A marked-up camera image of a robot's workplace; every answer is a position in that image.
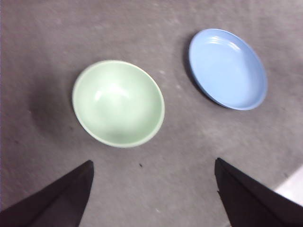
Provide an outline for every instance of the blue plate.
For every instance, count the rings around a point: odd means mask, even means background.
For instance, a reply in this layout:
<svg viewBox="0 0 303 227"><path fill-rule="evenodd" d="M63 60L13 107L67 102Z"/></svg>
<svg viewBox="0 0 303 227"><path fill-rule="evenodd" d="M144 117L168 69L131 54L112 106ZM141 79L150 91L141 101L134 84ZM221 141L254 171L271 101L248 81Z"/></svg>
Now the blue plate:
<svg viewBox="0 0 303 227"><path fill-rule="evenodd" d="M200 88L218 104L250 110L267 92L267 77L253 49L236 35L221 30L200 31L189 46L189 63Z"/></svg>

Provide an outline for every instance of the white surface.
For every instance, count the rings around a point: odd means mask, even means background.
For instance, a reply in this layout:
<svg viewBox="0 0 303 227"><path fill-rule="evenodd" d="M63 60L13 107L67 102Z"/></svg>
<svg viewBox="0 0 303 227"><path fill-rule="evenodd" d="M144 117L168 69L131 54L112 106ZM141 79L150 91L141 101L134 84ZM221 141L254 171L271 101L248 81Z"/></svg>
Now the white surface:
<svg viewBox="0 0 303 227"><path fill-rule="evenodd" d="M277 187L276 192L303 206L303 166Z"/></svg>

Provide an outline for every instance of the light blue dish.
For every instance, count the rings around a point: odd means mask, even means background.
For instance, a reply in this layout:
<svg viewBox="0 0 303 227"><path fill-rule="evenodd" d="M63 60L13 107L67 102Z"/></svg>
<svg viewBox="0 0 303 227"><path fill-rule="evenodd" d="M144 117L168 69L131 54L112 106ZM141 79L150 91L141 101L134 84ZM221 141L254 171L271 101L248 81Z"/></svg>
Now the light blue dish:
<svg viewBox="0 0 303 227"><path fill-rule="evenodd" d="M218 104L236 110L260 105L267 92L267 77L253 49L236 35L207 29L189 46L189 63L202 91Z"/></svg>

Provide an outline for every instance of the bowl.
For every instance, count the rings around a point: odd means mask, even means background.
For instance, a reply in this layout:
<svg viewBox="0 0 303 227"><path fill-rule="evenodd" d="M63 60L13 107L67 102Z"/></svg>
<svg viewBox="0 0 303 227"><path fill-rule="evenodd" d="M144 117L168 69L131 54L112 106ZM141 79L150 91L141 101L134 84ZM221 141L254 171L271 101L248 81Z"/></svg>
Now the bowl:
<svg viewBox="0 0 303 227"><path fill-rule="evenodd" d="M125 61L100 61L77 78L72 105L82 127L118 148L150 140L164 119L164 99L156 82Z"/></svg>

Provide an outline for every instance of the floor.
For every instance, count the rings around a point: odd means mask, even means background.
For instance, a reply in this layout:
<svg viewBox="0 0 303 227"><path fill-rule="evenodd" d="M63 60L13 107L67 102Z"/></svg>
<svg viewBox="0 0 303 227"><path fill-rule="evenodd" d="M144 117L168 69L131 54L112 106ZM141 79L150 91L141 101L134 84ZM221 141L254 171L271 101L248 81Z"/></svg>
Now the floor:
<svg viewBox="0 0 303 227"><path fill-rule="evenodd" d="M302 165L301 0L1 3L2 209L91 159L81 227L224 227L217 157L270 188ZM210 27L240 36L261 58L269 87L260 107L226 109L194 85L188 44ZM164 124L142 146L103 145L75 117L76 77L105 59L138 65L162 90Z"/></svg>

